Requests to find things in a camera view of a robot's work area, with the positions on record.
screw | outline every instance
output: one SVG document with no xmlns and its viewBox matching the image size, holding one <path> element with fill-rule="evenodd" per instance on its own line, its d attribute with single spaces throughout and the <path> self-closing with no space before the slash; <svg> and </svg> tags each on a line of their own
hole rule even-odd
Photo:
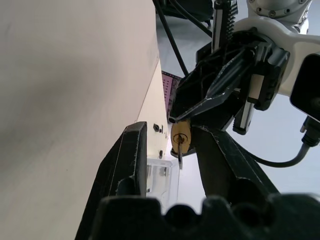
<svg viewBox="0 0 320 240">
<path fill-rule="evenodd" d="M 269 17 L 270 18 L 274 18 L 276 16 L 276 12 L 275 11 L 270 11 L 269 12 Z"/>
</svg>

black plastic bracket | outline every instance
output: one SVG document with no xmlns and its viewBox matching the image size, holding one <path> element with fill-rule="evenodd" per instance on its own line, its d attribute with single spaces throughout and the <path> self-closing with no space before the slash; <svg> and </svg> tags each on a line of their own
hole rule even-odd
<svg viewBox="0 0 320 240">
<path fill-rule="evenodd" d="M 201 127 L 192 133 L 206 196 L 263 208 L 268 195 L 278 193 L 261 167 L 241 152 L 227 132 Z"/>
<path fill-rule="evenodd" d="M 161 215 L 156 199 L 105 198 L 97 211 L 92 240 L 318 240 L 320 204 L 308 195 L 270 196 L 267 208 L 204 200 L 202 214 L 176 205 Z"/>
<path fill-rule="evenodd" d="M 109 196 L 147 193 L 147 123 L 125 128 L 102 160 L 96 174 L 75 240 L 88 240 L 100 201 Z"/>
</svg>

black 3d-printed part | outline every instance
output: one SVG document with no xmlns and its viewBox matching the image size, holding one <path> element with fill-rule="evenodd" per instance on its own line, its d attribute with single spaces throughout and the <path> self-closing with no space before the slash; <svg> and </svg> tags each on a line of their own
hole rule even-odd
<svg viewBox="0 0 320 240">
<path fill-rule="evenodd" d="M 293 86 L 290 101 L 300 111 L 320 122 L 320 54 L 310 54 L 303 60 Z"/>
<path fill-rule="evenodd" d="M 265 208 L 204 200 L 202 214 L 176 205 L 165 216 L 155 199 L 106 198 L 92 240 L 318 240 L 320 204 L 307 195 L 271 195 Z"/>
<path fill-rule="evenodd" d="M 137 122 L 122 135 L 101 162 L 75 240 L 88 240 L 101 199 L 108 196 L 146 196 L 147 123 Z"/>
<path fill-rule="evenodd" d="M 266 46 L 265 58 L 260 58 Z M 232 41 L 213 53 L 206 45 L 197 52 L 199 62 L 195 69 L 179 82 L 169 121 L 177 123 L 209 111 L 225 102 L 236 88 L 245 103 L 254 74 L 264 76 L 254 107 L 268 109 L 278 92 L 289 55 L 256 29 L 235 32 Z"/>
<path fill-rule="evenodd" d="M 227 132 L 194 127 L 192 139 L 206 196 L 224 197 L 232 205 L 262 207 L 269 194 L 278 193 L 261 167 L 238 149 Z"/>
</svg>

white wall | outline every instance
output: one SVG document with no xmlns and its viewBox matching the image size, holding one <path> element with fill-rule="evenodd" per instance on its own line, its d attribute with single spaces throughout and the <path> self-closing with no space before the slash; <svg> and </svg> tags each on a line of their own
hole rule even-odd
<svg viewBox="0 0 320 240">
<path fill-rule="evenodd" d="M 1 240 L 75 237 L 159 62 L 155 15 L 150 0 L 0 1 Z"/>
<path fill-rule="evenodd" d="M 309 34 L 320 35 L 320 1 L 313 2 L 309 11 Z M 246 1 L 240 0 L 238 4 L 239 15 L 237 19 L 239 20 L 248 14 Z M 195 65 L 195 52 L 210 39 L 191 23 L 174 18 L 169 18 L 168 21 L 178 47 L 182 51 L 182 57 L 186 61 L 188 69 L 192 70 Z M 157 30 L 162 69 L 182 76 L 166 36 L 159 25 Z M 250 130 L 246 136 L 238 135 L 232 129 L 229 129 L 228 132 L 253 154 L 269 161 L 285 162 L 292 159 L 300 149 L 303 137 L 300 128 L 305 117 L 290 104 L 288 97 L 279 95 L 268 111 L 254 113 Z M 284 169 L 267 166 L 262 166 L 262 168 L 282 193 L 320 194 L 319 156 L 320 149 L 315 147 L 297 166 Z M 205 198 L 205 193 L 200 179 L 197 157 L 194 154 L 183 159 L 178 202 L 190 205 L 199 212 L 203 198 Z"/>
</svg>

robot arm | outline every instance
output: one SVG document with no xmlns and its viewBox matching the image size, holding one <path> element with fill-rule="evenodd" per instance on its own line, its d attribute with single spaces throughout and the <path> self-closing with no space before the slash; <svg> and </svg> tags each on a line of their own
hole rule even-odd
<svg viewBox="0 0 320 240">
<path fill-rule="evenodd" d="M 248 15 L 275 19 L 294 33 L 307 34 L 311 3 L 312 0 L 247 0 Z"/>
</svg>

